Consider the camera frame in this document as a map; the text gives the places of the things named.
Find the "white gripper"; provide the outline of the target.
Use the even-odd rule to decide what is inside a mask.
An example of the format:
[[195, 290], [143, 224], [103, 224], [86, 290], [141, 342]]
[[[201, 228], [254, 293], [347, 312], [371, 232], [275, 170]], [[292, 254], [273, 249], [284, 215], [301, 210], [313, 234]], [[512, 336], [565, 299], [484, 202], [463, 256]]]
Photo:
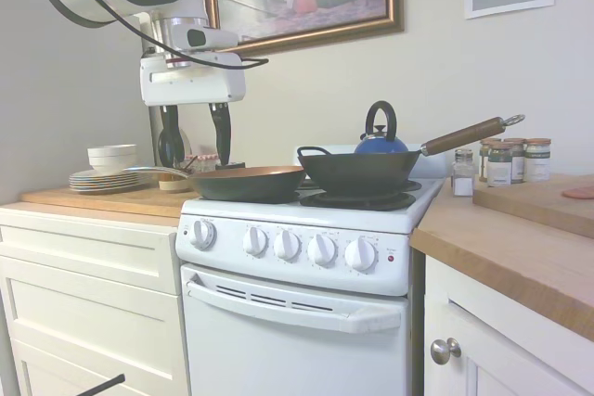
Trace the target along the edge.
[[243, 70], [229, 70], [190, 62], [185, 67], [169, 68], [164, 56], [140, 59], [140, 85], [144, 103], [160, 107], [160, 160], [179, 160], [177, 106], [210, 104], [216, 149], [222, 166], [229, 163], [231, 118], [229, 102], [246, 94]]

